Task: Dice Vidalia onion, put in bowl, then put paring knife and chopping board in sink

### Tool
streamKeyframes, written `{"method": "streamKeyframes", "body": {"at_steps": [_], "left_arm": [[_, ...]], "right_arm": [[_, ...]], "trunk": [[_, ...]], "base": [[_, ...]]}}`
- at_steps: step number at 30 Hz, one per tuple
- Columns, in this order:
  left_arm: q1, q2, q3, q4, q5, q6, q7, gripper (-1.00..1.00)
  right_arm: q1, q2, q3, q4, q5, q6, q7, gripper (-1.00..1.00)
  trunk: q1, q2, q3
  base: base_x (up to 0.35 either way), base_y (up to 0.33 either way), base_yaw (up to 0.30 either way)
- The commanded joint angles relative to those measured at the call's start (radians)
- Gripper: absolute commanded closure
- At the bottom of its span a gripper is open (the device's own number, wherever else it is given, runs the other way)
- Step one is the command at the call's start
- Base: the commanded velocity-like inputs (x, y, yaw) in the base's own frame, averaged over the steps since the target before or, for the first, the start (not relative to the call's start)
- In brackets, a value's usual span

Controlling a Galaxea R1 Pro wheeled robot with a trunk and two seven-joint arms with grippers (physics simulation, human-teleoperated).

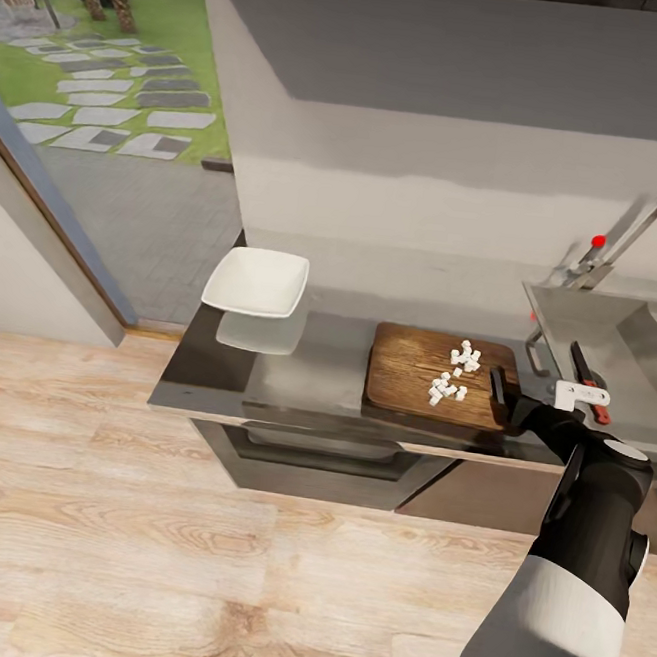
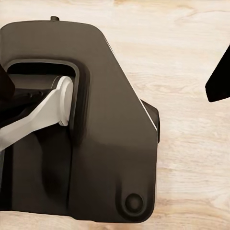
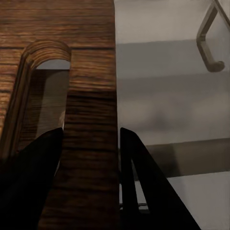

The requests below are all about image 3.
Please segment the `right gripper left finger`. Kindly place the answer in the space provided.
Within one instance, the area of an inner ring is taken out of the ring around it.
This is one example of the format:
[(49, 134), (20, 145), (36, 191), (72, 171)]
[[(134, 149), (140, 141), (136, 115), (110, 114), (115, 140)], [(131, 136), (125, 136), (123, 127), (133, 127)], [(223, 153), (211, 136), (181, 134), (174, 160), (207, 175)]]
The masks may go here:
[(62, 138), (61, 127), (47, 131), (0, 166), (0, 230), (36, 230)]

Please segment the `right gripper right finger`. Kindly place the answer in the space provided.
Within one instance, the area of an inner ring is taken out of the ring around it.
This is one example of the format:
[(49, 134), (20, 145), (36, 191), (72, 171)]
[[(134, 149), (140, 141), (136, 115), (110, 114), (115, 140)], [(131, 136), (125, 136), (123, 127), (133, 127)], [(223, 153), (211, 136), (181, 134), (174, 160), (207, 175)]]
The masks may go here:
[[(139, 136), (120, 128), (124, 230), (201, 230)], [(139, 211), (133, 160), (150, 214)]]

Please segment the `cutting board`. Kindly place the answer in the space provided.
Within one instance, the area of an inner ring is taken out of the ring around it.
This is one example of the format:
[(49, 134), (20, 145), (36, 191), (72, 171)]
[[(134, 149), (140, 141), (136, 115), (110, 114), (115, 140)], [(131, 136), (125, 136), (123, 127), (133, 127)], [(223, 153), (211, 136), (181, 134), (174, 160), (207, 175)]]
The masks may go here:
[(35, 69), (70, 62), (58, 169), (36, 230), (121, 230), (114, 0), (0, 0), (0, 166)]

